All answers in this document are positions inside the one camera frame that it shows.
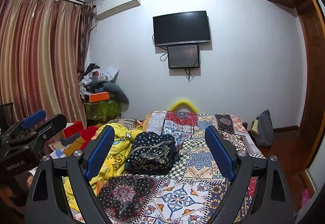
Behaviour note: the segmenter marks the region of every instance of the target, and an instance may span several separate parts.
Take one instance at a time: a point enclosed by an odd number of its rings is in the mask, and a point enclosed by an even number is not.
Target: television
[[[211,42],[206,11],[153,17],[153,33],[155,46]]]
[[[199,47],[197,44],[174,45],[167,47],[168,68],[200,67]]]

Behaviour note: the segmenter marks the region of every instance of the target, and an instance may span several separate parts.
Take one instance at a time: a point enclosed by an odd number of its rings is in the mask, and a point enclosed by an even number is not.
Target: air conditioner
[[[97,6],[97,17],[102,20],[137,6],[140,6],[140,0],[104,0]]]

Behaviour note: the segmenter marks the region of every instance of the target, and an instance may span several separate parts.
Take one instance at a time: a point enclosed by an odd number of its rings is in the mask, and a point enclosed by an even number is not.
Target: small monitor
[[[168,68],[200,67],[197,44],[168,46]]]

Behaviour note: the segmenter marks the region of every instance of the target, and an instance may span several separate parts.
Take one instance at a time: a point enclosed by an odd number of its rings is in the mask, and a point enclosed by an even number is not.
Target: wall-mounted tv
[[[206,11],[153,17],[153,33],[155,46],[211,42]]]

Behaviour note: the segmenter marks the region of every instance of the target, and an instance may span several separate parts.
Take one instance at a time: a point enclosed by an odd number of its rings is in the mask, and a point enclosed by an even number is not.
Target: wooden floor
[[[265,157],[272,154],[278,157],[287,178],[295,211],[300,210],[302,192],[306,189],[300,173],[304,161],[307,159],[308,149],[308,142],[300,138],[297,130],[274,133],[271,148],[259,147]]]

